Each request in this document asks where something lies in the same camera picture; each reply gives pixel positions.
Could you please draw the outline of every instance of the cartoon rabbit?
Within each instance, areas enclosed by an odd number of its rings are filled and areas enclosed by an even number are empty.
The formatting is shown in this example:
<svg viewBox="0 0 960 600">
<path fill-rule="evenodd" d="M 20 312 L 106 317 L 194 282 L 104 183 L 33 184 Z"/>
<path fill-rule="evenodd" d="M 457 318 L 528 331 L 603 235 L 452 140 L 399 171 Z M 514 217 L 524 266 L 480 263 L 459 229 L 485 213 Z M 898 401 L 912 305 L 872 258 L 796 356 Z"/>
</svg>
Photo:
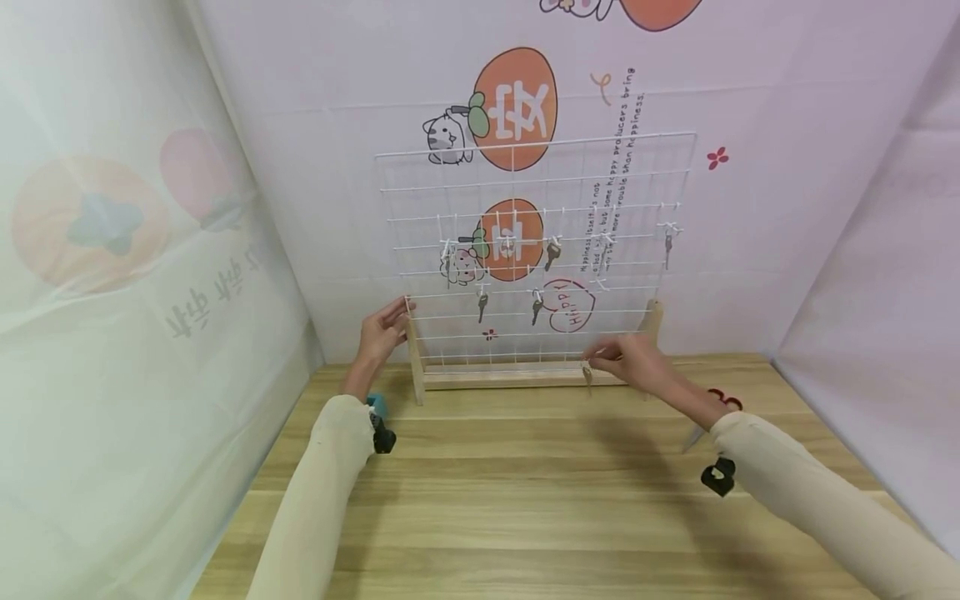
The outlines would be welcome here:
<svg viewBox="0 0 960 600">
<path fill-rule="evenodd" d="M 540 0 L 541 11 L 551 12 L 563 9 L 581 18 L 594 14 L 598 21 L 607 18 L 612 6 L 613 0 Z"/>
<path fill-rule="evenodd" d="M 447 264 L 449 260 L 450 258 L 444 258 L 441 261 L 440 272 L 450 283 L 467 285 L 471 281 L 482 279 L 487 273 L 474 250 L 460 249 L 454 253 L 451 264 Z"/>
</svg>

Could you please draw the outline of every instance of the wooden table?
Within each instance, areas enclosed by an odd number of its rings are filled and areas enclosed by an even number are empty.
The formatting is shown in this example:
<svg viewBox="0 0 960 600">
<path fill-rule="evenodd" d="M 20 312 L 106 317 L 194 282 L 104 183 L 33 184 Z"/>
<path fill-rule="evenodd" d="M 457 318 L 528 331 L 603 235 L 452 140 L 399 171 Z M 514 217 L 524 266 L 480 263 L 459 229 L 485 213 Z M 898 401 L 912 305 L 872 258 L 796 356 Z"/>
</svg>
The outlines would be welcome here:
<svg viewBox="0 0 960 600">
<path fill-rule="evenodd" d="M 757 355 L 686 357 L 694 381 L 803 443 L 903 512 Z M 195 600 L 241 599 L 311 426 L 344 368 L 315 373 L 216 554 Z M 734 489 L 699 482 L 708 437 L 626 387 L 432 392 L 409 369 L 374 389 L 393 454 L 371 457 L 350 498 L 327 599 L 872 598 L 813 540 Z"/>
</svg>

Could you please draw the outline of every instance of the orange circle graphic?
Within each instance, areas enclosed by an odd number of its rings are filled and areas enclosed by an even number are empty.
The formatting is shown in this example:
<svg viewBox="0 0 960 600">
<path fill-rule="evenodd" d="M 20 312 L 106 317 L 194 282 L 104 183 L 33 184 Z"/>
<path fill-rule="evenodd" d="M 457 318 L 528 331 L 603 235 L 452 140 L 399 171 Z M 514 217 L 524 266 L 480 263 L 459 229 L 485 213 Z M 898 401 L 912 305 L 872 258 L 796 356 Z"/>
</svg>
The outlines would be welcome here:
<svg viewBox="0 0 960 600">
<path fill-rule="evenodd" d="M 521 198 L 494 204 L 480 218 L 489 253 L 484 266 L 500 281 L 523 279 L 543 258 L 543 219 Z"/>
<path fill-rule="evenodd" d="M 35 275 L 83 294 L 146 275 L 170 236 L 166 205 L 126 166 L 96 156 L 48 162 L 14 199 L 13 244 Z"/>
<path fill-rule="evenodd" d="M 700 5 L 700 0 L 620 0 L 620 4 L 640 29 L 661 32 L 689 17 Z"/>
<path fill-rule="evenodd" d="M 475 137 L 494 166 L 522 171 L 546 153 L 557 129 L 557 82 L 546 58 L 533 48 L 514 48 L 487 63 L 473 86 L 484 95 L 490 132 Z M 534 144 L 508 148 L 492 146 Z"/>
</svg>

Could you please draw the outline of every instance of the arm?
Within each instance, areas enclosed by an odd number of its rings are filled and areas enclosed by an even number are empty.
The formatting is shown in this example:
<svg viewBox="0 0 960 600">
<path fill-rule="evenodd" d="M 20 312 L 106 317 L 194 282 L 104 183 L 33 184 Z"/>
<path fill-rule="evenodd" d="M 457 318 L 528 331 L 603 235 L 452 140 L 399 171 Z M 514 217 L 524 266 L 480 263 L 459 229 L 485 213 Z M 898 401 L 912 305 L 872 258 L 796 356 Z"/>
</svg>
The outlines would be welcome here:
<svg viewBox="0 0 960 600">
<path fill-rule="evenodd" d="M 394 300 L 363 322 L 360 349 L 324 406 L 276 511 L 247 600 L 318 600 L 326 594 L 347 500 L 373 454 L 364 403 L 394 348 L 406 341 L 407 304 Z"/>
<path fill-rule="evenodd" d="M 324 597 L 347 499 L 371 454 L 367 407 L 353 396 L 331 398 L 280 501 L 247 600 Z"/>
<path fill-rule="evenodd" d="M 951 557 L 773 424 L 730 413 L 675 372 L 644 336 L 601 340 L 584 357 L 709 431 L 720 454 L 736 463 L 744 490 L 814 538 L 879 598 L 960 598 L 960 565 Z"/>
</svg>

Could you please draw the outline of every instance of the curled ribbon graphic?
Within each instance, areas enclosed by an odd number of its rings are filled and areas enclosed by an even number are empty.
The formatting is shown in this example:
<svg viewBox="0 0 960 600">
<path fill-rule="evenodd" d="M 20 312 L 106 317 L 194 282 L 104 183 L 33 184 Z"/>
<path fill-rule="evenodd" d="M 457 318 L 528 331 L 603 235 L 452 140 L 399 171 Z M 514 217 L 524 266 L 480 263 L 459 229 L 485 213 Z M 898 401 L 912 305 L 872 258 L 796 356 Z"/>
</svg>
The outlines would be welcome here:
<svg viewBox="0 0 960 600">
<path fill-rule="evenodd" d="M 597 81 L 597 79 L 596 79 L 595 77 L 593 77 L 593 74 L 590 73 L 590 80 L 591 80 L 592 82 L 594 82 L 595 84 L 597 84 L 597 86 L 600 87 L 600 97 L 603 98 L 604 103 L 605 103 L 608 107 L 609 107 L 609 106 L 612 106 L 612 105 L 611 105 L 611 102 L 610 102 L 609 100 L 607 100 L 607 93 L 604 91 L 604 88 L 607 87 L 607 85 L 610 84 L 611 79 L 612 79 L 612 78 L 611 78 L 611 76 L 610 76 L 610 73 L 606 73 L 606 74 L 604 74 L 603 77 L 600 78 L 600 81 Z"/>
</svg>

